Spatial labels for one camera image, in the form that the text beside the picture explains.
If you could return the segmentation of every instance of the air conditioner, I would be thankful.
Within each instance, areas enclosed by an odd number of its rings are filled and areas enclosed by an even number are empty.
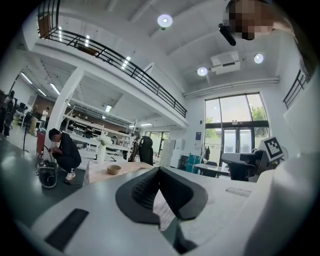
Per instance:
[[[213,67],[211,72],[217,75],[240,70],[239,54],[237,51],[224,52],[211,57]]]

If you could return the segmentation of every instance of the vase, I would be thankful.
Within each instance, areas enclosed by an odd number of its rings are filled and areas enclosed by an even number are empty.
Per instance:
[[[96,160],[99,165],[103,164],[103,162],[105,161],[105,157],[106,157],[106,146],[100,145],[97,152],[97,156],[96,156]]]

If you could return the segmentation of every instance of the wooden bowl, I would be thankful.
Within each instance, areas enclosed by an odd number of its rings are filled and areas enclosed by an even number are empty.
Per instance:
[[[121,170],[121,167],[119,165],[109,165],[107,168],[106,168],[106,172],[110,175],[117,175],[119,173],[119,171]]]

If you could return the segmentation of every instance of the white shoe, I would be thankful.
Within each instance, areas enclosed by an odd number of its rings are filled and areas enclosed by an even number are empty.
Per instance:
[[[74,177],[76,177],[76,174],[75,174],[74,170],[71,170],[71,172],[69,172],[69,173],[66,175],[65,179],[66,179],[68,182],[70,182],[70,181],[73,180]]]

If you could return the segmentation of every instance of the round ceiling light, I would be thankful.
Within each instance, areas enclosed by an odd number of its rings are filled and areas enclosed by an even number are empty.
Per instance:
[[[170,15],[168,14],[162,14],[158,17],[158,24],[162,27],[162,28],[168,28],[172,25],[172,18]]]
[[[199,76],[204,77],[206,74],[208,74],[208,69],[205,67],[200,67],[198,68],[197,73]]]
[[[264,56],[260,53],[256,54],[254,56],[254,62],[257,63],[257,64],[260,64],[264,61]]]

